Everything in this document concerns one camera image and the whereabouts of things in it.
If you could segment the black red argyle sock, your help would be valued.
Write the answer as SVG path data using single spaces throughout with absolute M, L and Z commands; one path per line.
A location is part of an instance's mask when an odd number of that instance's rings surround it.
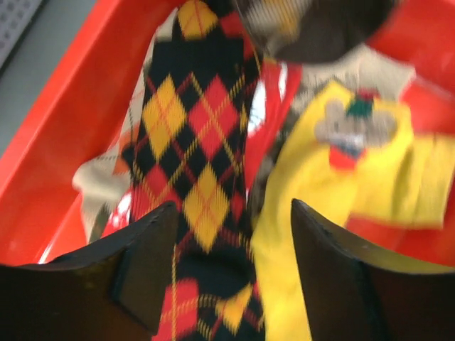
M 263 340 L 244 178 L 261 57 L 229 1 L 187 1 L 154 45 L 136 143 L 131 219 L 178 209 L 157 340 Z

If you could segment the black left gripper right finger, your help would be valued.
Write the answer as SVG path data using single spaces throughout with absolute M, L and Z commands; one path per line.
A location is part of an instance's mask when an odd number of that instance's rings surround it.
M 291 230 L 313 340 L 454 339 L 454 268 L 373 244 L 297 199 Z

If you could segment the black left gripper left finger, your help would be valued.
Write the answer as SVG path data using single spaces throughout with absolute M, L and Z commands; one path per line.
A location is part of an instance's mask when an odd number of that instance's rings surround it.
M 150 340 L 171 280 L 178 212 L 166 202 L 47 264 L 1 267 L 2 340 Z

